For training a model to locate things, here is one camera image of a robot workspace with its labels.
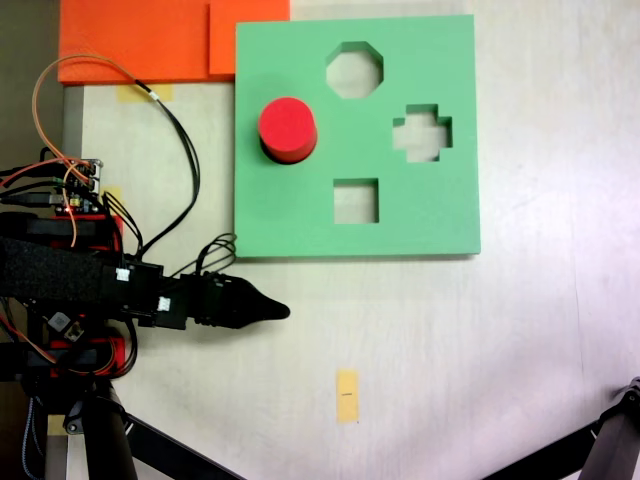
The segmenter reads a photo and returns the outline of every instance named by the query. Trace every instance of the orange wire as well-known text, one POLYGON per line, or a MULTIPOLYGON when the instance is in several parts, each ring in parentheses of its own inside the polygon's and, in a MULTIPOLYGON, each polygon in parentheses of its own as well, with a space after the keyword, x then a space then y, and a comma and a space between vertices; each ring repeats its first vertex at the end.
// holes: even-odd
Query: orange wire
POLYGON ((18 335, 20 338, 22 338, 25 342, 28 342, 34 349, 36 349, 38 351, 38 353, 40 355, 42 355, 43 357, 45 357, 47 360, 49 360, 51 363, 57 363, 58 360, 55 357, 52 357, 51 355, 49 355, 47 352, 45 352, 44 350, 42 350, 40 347, 38 347, 35 343, 33 343, 31 340, 29 340, 27 338, 27 336, 22 333, 20 330, 18 330, 17 328, 13 328, 9 322, 6 321, 6 319, 0 315, 0 321, 2 321, 2 323, 4 323, 4 325, 13 333, 15 333, 16 335, 18 335))
MULTIPOLYGON (((101 62, 108 63, 111 66, 115 67, 116 69, 120 70, 126 76, 128 76, 132 81, 135 82, 135 80, 136 80, 136 77, 134 77, 133 74, 131 74, 131 72, 129 72, 129 70, 124 68, 122 65, 114 62, 110 58, 104 57, 102 55, 95 55, 95 54, 92 54, 92 53, 76 53, 76 54, 73 54, 73 55, 67 55, 65 57, 58 58, 57 60, 51 62, 47 66, 47 68, 45 68, 42 71, 42 73, 38 77, 38 80, 36 81, 35 87, 33 88, 33 96, 31 97, 31 113, 33 114, 33 122, 35 123, 36 130, 38 131, 38 135, 40 135, 40 138, 45 143, 45 145, 47 145, 51 149, 51 151, 56 155, 56 157, 62 158, 67 166, 71 166, 71 163, 69 162, 70 159, 71 160, 77 160, 77 159, 74 159, 73 157, 69 157, 69 156, 65 155, 62 152, 62 150, 59 149, 58 147, 56 147, 53 144, 53 142, 49 139, 49 137, 47 137, 47 135, 44 133, 44 129, 42 128, 42 125, 40 123, 40 116, 38 115, 38 95, 40 94, 40 88, 42 87, 42 83, 44 82, 44 79, 49 74, 49 72, 56 65, 58 65, 58 64, 60 64, 62 62, 65 62, 67 60, 72 60, 74 58, 76 58, 76 59, 77 58, 84 58, 84 59, 90 58, 90 59, 93 59, 93 60, 99 60, 101 62)), ((87 177, 82 175, 80 172, 74 171, 73 174, 78 179, 82 180, 83 182, 87 181, 87 177)))
MULTIPOLYGON (((35 343, 33 343, 31 340, 29 340, 29 338, 22 333, 20 330, 18 330, 17 328, 13 328, 9 322, 7 322, 7 320, 0 315, 0 321, 2 321, 2 323, 14 334, 18 335, 20 338, 22 338, 25 342, 29 343, 40 355, 42 355, 43 357, 45 357, 49 362, 53 363, 54 365, 56 365, 58 363, 58 359, 55 358, 52 355, 49 355, 47 352, 45 352, 44 350, 42 350, 38 345, 36 345, 35 343)), ((100 369, 96 370, 95 372, 91 372, 95 375, 100 375, 103 372, 106 372, 107 370, 111 369, 111 367, 113 367, 114 361, 115 361, 115 356, 116 356, 116 345, 113 342, 113 339, 111 337, 109 337, 109 343, 111 344, 111 357, 109 358, 109 361, 107 362, 107 364, 104 367, 101 367, 100 369)), ((68 369, 70 372, 76 373, 78 375, 88 375, 89 372, 82 372, 80 370, 72 370, 72 369, 68 369)))
MULTIPOLYGON (((28 171, 28 170, 32 170, 34 168, 38 168, 41 165, 50 165, 52 163, 64 163, 65 159, 64 158, 52 158, 50 160, 45 160, 44 162, 39 162, 39 163, 34 163, 33 165, 28 165, 20 170, 18 170, 17 172, 15 172, 12 175, 9 175, 7 178, 5 178, 2 182, 0 182, 0 188, 4 187, 7 183, 9 183, 12 179, 19 177, 20 175, 22 175, 24 172, 28 171)), ((89 162, 86 162, 84 160, 81 160, 80 163, 82 163, 83 165, 88 165, 89 162)))
MULTIPOLYGON (((67 173, 64 174, 64 178, 62 179, 62 183, 64 185, 67 184, 67 178, 69 177, 69 174, 75 170, 75 166, 71 165, 68 169, 67 169, 67 173)), ((76 217, 73 215, 73 208, 71 208, 71 205, 69 204, 69 197, 67 196, 67 189, 64 188, 64 185, 62 187, 62 198, 64 198, 64 208, 67 211, 67 213, 69 213, 69 218, 71 219, 71 226, 73 227, 73 240, 71 240, 71 248, 76 246, 76 240, 78 239, 78 227, 76 225, 76 217)))

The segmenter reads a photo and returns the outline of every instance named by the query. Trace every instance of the yellow tape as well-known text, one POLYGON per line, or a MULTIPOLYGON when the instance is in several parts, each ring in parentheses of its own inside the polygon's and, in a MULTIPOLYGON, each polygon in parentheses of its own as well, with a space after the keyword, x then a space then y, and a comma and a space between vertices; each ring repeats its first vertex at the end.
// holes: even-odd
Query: yellow tape
POLYGON ((120 187, 116 187, 115 185, 107 185, 106 187, 102 187, 100 189, 100 196, 102 197, 102 195, 107 192, 116 197, 116 200, 124 205, 124 202, 122 201, 122 189, 120 187))
POLYGON ((336 375, 338 423, 357 422, 360 419, 358 399, 358 372, 338 370, 336 375))
MULTIPOLYGON (((173 100, 173 85, 170 83, 158 83, 149 85, 149 88, 158 94, 163 102, 173 100)), ((142 103, 151 102, 147 93, 137 85, 118 85, 116 87, 116 97, 120 103, 142 103)))
POLYGON ((64 415, 49 415, 47 435, 50 437, 62 437, 67 435, 67 431, 64 429, 64 415))

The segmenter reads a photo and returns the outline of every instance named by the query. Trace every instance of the white table surface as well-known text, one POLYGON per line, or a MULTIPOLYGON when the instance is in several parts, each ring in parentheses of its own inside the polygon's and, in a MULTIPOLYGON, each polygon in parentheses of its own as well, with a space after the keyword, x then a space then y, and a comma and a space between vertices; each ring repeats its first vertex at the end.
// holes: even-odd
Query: white table surface
MULTIPOLYGON (((293 19, 475 14, 482 253, 239 261, 229 273, 291 317, 140 328, 115 386, 128 411, 251 480, 482 478, 592 421, 640 373, 640 1, 342 3, 292 0, 293 19), (341 368, 360 375, 357 424, 336 422, 341 368)), ((203 188, 146 257, 167 271, 232 226, 233 93, 177 85, 168 104, 203 188)), ((82 155, 105 162, 151 238, 190 195, 172 127, 90 87, 82 130, 82 155)))

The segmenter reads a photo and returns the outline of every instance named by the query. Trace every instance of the green foam board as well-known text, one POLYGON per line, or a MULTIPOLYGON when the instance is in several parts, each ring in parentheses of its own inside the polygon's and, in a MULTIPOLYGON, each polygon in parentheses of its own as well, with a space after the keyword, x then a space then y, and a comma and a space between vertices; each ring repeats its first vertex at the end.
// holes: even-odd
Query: green foam board
POLYGON ((472 16, 284 23, 237 29, 235 231, 240 257, 480 252, 472 16), (383 81, 345 99, 326 80, 341 50, 364 47, 383 81), (301 163, 263 152, 263 108, 291 96, 313 110, 318 144, 301 163), (437 161, 410 163, 392 130, 414 110, 449 122, 437 161), (334 186, 377 186, 377 223, 336 224, 334 186))

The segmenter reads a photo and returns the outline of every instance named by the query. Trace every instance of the orange foam mat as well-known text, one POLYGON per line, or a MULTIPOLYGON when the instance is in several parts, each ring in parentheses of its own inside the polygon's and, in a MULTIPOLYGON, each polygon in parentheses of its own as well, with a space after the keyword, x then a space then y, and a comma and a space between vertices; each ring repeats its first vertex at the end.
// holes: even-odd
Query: orange foam mat
MULTIPOLYGON (((61 0, 60 56, 96 53, 145 82, 233 80, 235 25, 289 19, 289 0, 61 0)), ((66 85, 128 83, 115 69, 70 60, 66 85)))
POLYGON ((211 45, 209 74, 216 81, 231 81, 236 73, 236 24, 289 20, 289 0, 212 0, 209 16, 211 45))

